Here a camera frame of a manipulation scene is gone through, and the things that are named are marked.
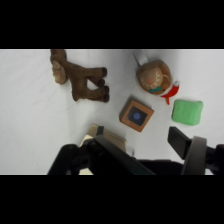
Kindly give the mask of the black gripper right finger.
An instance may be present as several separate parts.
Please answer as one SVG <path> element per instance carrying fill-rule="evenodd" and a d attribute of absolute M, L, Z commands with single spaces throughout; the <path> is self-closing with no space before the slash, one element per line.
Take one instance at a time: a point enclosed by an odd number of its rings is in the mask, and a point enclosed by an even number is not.
<path fill-rule="evenodd" d="M 187 137 L 176 127 L 170 127 L 167 141 L 184 161 L 182 175 L 203 175 L 205 173 L 207 140 Z"/>

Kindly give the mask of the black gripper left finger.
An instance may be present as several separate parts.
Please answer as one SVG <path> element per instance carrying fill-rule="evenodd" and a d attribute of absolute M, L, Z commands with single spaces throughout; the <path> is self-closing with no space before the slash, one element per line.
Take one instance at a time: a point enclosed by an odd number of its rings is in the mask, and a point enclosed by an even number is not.
<path fill-rule="evenodd" d="M 153 172 L 129 156 L 103 135 L 87 139 L 83 145 L 61 147 L 49 175 L 78 175 L 88 168 L 94 175 L 153 175 Z"/>

